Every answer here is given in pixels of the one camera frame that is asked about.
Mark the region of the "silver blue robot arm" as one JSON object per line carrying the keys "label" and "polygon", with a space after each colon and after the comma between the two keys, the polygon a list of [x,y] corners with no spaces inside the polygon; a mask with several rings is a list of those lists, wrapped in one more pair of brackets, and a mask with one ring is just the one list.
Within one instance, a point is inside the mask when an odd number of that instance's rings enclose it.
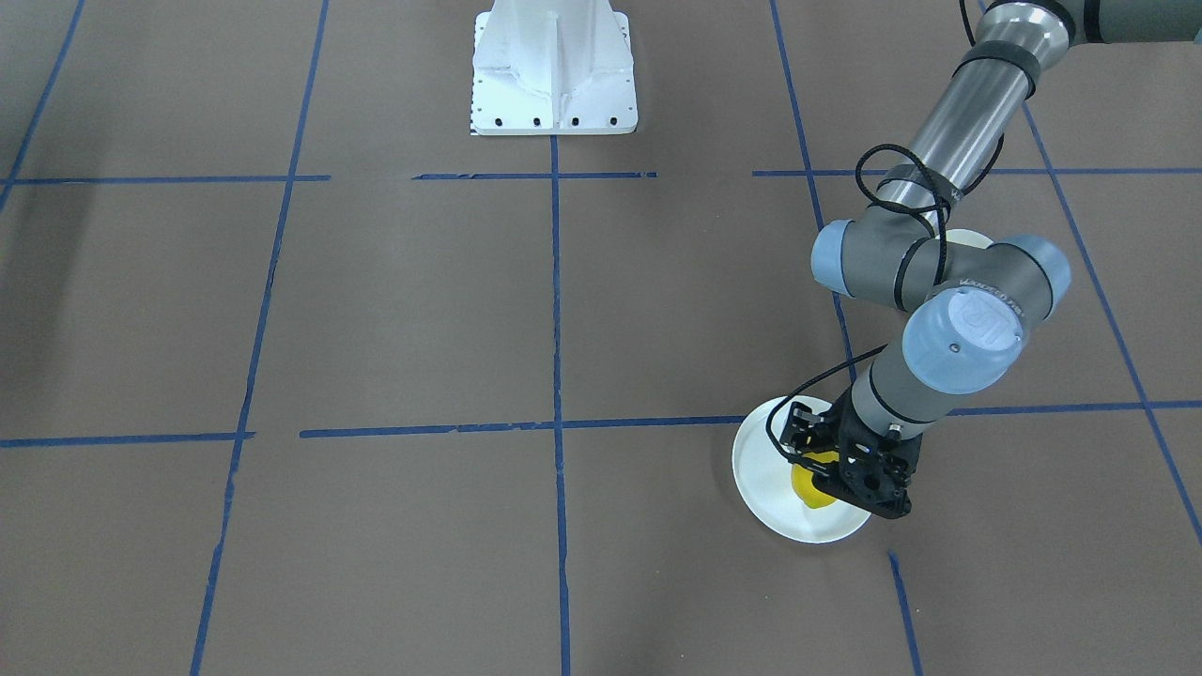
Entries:
{"label": "silver blue robot arm", "polygon": [[1040,77],[1081,45],[1198,42],[1200,22],[1197,1],[994,1],[964,20],[969,47],[932,114],[906,146],[864,152],[853,179],[865,209],[826,225],[811,250],[823,287],[908,315],[829,410],[789,407],[778,453],[820,496],[906,515],[923,433],[999,381],[1069,293],[1069,257],[1042,237],[950,239],[950,214]]}

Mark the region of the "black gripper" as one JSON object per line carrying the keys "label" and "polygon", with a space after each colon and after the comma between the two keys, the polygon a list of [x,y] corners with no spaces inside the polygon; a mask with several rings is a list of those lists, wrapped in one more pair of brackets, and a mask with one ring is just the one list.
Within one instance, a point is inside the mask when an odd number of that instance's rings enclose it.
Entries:
{"label": "black gripper", "polygon": [[785,459],[802,463],[825,496],[853,498],[855,480],[909,480],[917,469],[917,437],[902,422],[871,428],[841,395],[827,413],[791,402],[785,421]]}

